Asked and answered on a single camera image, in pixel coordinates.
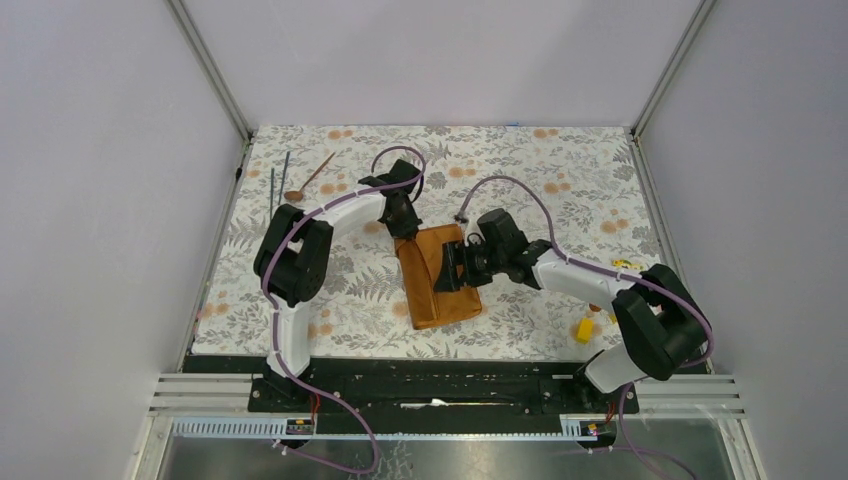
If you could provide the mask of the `left aluminium frame post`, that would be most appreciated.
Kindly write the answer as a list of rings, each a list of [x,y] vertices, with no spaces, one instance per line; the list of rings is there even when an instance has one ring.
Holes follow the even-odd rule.
[[[217,65],[214,56],[204,40],[188,5],[183,0],[165,0],[164,4],[169,9],[178,30],[183,35],[191,50],[201,73],[206,78],[214,96],[230,124],[234,128],[241,142],[249,144],[253,139],[254,129],[249,125],[238,102],[228,86],[221,69]]]

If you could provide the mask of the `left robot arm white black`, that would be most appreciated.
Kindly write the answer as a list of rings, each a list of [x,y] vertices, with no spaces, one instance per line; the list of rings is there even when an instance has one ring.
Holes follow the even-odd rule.
[[[421,220],[412,194],[423,172],[398,160],[386,174],[368,176],[350,193],[304,210],[277,208],[254,260],[254,272],[272,306],[267,363],[279,377],[272,398],[288,411],[309,401],[310,385],[299,377],[310,363],[310,301],[322,289],[333,242],[379,222],[394,239],[413,239]]]

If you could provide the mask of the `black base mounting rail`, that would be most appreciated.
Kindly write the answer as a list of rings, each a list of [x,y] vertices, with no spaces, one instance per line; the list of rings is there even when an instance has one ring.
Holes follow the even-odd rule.
[[[563,415],[603,421],[634,392],[597,393],[573,362],[315,358],[293,381],[264,368],[251,413],[303,414],[320,434],[558,434]]]

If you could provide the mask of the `right aluminium frame post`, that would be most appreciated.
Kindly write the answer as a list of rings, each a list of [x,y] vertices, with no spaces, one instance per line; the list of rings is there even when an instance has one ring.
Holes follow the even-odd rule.
[[[688,52],[694,45],[717,4],[717,0],[701,0],[698,3],[668,62],[663,68],[657,83],[631,127],[630,133],[634,139],[644,135],[666,92],[671,87],[677,72],[686,59]]]

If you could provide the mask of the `aluminium frame post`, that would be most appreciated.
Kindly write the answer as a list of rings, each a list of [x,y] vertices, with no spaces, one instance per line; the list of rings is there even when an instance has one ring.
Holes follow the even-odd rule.
[[[686,59],[688,52],[694,45],[717,4],[717,0],[701,0],[698,3],[668,62],[663,68],[657,83],[631,127],[630,133],[634,139],[644,135],[666,92],[671,87],[677,72]]]
[[[178,30],[183,35],[191,50],[201,73],[206,78],[214,96],[230,124],[234,128],[241,142],[249,144],[253,139],[254,129],[249,125],[238,102],[228,86],[221,69],[217,65],[214,56],[204,40],[188,5],[183,0],[165,0],[164,4],[169,9]]]

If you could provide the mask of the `yellow cylinder block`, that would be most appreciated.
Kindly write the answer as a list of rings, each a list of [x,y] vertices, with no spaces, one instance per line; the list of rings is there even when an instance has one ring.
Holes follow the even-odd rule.
[[[574,328],[573,335],[576,342],[588,344],[594,333],[594,322],[590,318],[581,319]]]

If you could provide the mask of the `dark teal chopstick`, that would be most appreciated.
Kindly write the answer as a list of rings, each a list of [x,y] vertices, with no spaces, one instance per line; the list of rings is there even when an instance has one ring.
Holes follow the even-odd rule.
[[[291,159],[291,151],[287,151],[285,158],[284,158],[283,170],[282,170],[282,174],[281,174],[281,178],[280,178],[280,182],[279,182],[280,186],[279,186],[279,192],[278,192],[278,195],[277,195],[278,205],[281,205],[283,203],[283,196],[284,196],[284,191],[285,191],[285,184],[286,184],[286,180],[287,180],[288,169],[289,169],[289,165],[290,165],[290,159]]]
[[[268,195],[269,222],[273,218],[273,214],[274,214],[274,194],[275,194],[275,177],[276,177],[275,174],[276,174],[276,169],[274,167],[272,167],[271,170],[270,170],[270,174],[269,174],[269,195]]]

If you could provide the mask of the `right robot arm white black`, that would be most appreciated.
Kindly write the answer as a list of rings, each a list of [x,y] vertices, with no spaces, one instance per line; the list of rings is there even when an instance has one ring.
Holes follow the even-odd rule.
[[[482,215],[477,226],[468,239],[443,244],[434,291],[480,287],[505,274],[517,284],[586,301],[616,319],[620,342],[588,360],[573,386],[583,410],[601,410],[615,390],[644,377],[669,379],[710,340],[709,323],[666,265],[623,272],[569,257],[550,241],[529,241],[501,208]]]

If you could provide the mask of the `dark teal chopstick left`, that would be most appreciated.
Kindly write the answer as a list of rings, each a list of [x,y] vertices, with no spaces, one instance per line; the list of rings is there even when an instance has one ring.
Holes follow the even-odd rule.
[[[269,222],[273,218],[273,214],[274,214],[274,194],[275,194],[275,177],[276,177],[275,174],[276,174],[276,169],[274,167],[272,167],[271,170],[270,170],[270,174],[269,174],[269,195],[268,195]]]

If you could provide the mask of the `dark teal chopstick right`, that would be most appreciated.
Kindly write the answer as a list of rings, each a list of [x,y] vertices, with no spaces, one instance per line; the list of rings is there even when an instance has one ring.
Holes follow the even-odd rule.
[[[279,186],[279,192],[278,192],[278,195],[277,195],[278,205],[281,205],[283,203],[283,196],[284,196],[284,191],[285,191],[285,184],[286,184],[286,180],[287,180],[288,169],[289,169],[289,165],[290,165],[290,159],[291,159],[291,151],[287,151],[285,158],[284,158],[283,170],[282,170],[282,174],[281,174],[281,178],[280,178],[280,182],[279,182],[280,186]]]

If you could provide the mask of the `orange cloth napkin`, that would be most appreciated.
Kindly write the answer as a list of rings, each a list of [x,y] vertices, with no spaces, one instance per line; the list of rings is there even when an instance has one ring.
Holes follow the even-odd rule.
[[[395,239],[394,250],[400,262],[408,312],[415,330],[436,328],[468,320],[482,313],[476,288],[436,292],[436,280],[443,263],[447,242],[462,239],[456,224],[420,230],[414,239]]]

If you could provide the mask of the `yellow numbered die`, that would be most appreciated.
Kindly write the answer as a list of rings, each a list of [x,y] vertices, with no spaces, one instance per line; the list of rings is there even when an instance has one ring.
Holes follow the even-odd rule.
[[[634,270],[642,271],[644,266],[638,262],[633,262],[627,259],[616,259],[612,261],[612,266],[619,270]]]

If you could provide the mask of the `brown wooden spoon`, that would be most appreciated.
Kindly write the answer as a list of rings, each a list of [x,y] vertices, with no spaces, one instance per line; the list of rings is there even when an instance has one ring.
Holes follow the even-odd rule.
[[[333,160],[336,156],[335,152],[332,152],[312,173],[311,175],[304,181],[304,183],[297,190],[289,190],[283,194],[283,198],[288,202],[300,202],[304,199],[305,189],[307,186],[315,180],[315,178],[328,166],[328,164]]]

